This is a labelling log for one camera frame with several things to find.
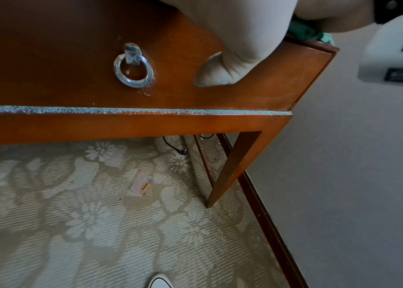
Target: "gloved finger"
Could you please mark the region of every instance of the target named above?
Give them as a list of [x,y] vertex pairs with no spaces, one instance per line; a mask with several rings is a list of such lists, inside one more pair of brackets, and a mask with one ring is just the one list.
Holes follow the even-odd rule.
[[198,87],[234,84],[263,59],[243,59],[231,50],[225,49],[211,56],[200,67],[195,75],[194,84]]

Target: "drawer front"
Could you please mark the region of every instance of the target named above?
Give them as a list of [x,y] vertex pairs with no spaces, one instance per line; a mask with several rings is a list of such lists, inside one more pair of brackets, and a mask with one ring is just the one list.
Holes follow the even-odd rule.
[[[154,69],[149,87],[114,74],[128,42]],[[284,42],[239,83],[194,87],[197,68],[221,48],[155,1],[0,0],[0,105],[287,110],[332,56]]]

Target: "patterned rug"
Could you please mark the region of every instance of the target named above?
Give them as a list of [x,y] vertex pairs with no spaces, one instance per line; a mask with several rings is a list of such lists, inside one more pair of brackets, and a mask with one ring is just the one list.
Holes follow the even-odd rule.
[[[287,287],[240,186],[212,209],[192,136],[0,146],[0,287]],[[216,173],[218,139],[204,140]],[[138,173],[153,183],[131,190]]]

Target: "gloved hand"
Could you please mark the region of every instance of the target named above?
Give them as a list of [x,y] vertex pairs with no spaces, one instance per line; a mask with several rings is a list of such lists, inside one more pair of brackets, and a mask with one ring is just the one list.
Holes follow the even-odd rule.
[[287,33],[297,0],[162,0],[224,44],[197,72],[196,86],[233,84],[269,56]]

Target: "wooden table leg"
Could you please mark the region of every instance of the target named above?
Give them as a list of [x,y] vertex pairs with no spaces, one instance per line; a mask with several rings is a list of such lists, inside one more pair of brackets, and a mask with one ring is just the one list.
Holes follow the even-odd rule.
[[230,156],[226,160],[219,178],[206,201],[207,208],[214,206],[233,182],[268,146],[290,119],[291,117],[279,117],[276,122],[270,123],[269,129],[239,133]]

